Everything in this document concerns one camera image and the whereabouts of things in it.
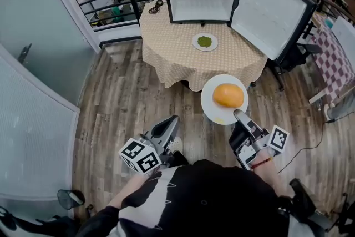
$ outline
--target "wheelchair armrest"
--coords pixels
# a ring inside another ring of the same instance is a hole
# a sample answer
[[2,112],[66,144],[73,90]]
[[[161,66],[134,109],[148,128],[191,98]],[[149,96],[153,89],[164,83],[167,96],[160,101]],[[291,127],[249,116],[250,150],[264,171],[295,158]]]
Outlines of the wheelchair armrest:
[[295,211],[300,217],[308,218],[316,211],[317,208],[315,204],[299,179],[292,179],[292,181],[290,181],[290,186],[295,192],[295,196],[292,198]]
[[321,47],[318,44],[297,44],[297,45],[303,47],[308,53],[320,53],[322,51]]

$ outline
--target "glass panel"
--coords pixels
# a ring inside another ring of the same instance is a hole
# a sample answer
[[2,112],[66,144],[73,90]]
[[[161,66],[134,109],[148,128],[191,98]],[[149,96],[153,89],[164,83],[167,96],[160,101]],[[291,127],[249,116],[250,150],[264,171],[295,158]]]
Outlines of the glass panel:
[[0,196],[53,199],[70,186],[75,113],[0,56]]
[[61,0],[0,0],[0,42],[17,58],[32,43],[24,66],[77,105],[95,52]]

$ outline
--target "person's arm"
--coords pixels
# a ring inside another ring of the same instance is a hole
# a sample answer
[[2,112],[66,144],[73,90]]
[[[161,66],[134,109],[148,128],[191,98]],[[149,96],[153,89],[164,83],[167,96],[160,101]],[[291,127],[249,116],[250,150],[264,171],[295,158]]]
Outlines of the person's arm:
[[121,209],[122,201],[130,194],[137,191],[149,178],[148,175],[135,174],[123,187],[123,189],[114,197],[108,206],[113,206],[115,208]]
[[122,201],[127,196],[137,191],[147,179],[147,175],[135,174],[114,199],[110,201],[106,208],[99,211],[80,227],[77,237],[108,236],[112,228],[117,225],[118,212],[122,207]]
[[[257,153],[257,157],[251,162],[251,165],[258,164],[270,157],[267,149],[262,149]],[[277,174],[276,166],[274,162],[268,161],[265,164],[262,164],[256,167],[254,173],[257,174],[261,179],[264,180],[265,183],[272,186],[275,193],[278,196],[284,195],[287,196],[286,191],[284,190],[283,186],[281,185],[280,177]]]

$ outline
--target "red bracelet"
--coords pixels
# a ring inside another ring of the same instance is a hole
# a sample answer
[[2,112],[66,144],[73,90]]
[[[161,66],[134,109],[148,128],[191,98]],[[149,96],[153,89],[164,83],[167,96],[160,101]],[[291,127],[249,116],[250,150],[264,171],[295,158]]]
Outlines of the red bracelet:
[[260,165],[265,164],[265,163],[267,163],[267,162],[269,162],[269,161],[271,161],[271,160],[272,160],[272,158],[269,157],[269,158],[267,158],[266,160],[264,160],[264,161],[262,161],[262,162],[260,162],[260,163],[257,163],[257,164],[255,164],[255,165],[253,165],[253,166],[251,167],[251,169],[254,170],[256,167],[259,167]]

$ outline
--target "cable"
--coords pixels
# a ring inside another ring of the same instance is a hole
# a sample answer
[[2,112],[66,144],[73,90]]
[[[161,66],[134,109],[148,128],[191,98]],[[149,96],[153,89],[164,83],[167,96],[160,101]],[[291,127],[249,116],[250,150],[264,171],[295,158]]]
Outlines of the cable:
[[355,113],[355,111],[354,111],[354,112],[351,112],[351,113],[348,113],[347,115],[345,115],[345,116],[343,116],[343,117],[340,117],[340,118],[338,118],[338,119],[331,119],[331,120],[329,120],[329,121],[323,123],[323,124],[322,124],[321,140],[318,142],[318,144],[317,144],[315,147],[304,147],[304,148],[301,148],[301,149],[296,153],[296,155],[292,157],[291,161],[288,162],[288,163],[286,164],[286,166],[283,167],[280,171],[278,171],[278,174],[281,173],[287,166],[289,166],[289,165],[292,163],[292,161],[294,160],[294,158],[296,158],[296,156],[299,155],[299,153],[300,153],[302,150],[315,149],[315,148],[317,148],[317,147],[322,143],[322,140],[323,140],[323,130],[324,130],[324,125],[325,125],[325,124],[334,123],[334,122],[336,122],[337,120],[341,120],[341,119],[343,119],[343,118],[345,118],[345,117],[347,117],[347,116],[349,116],[349,115],[351,115],[351,114],[353,114],[353,113]]
[[160,6],[163,6],[164,2],[162,0],[157,0],[155,2],[155,6],[151,9],[148,10],[149,14],[157,14],[158,11],[160,10]]

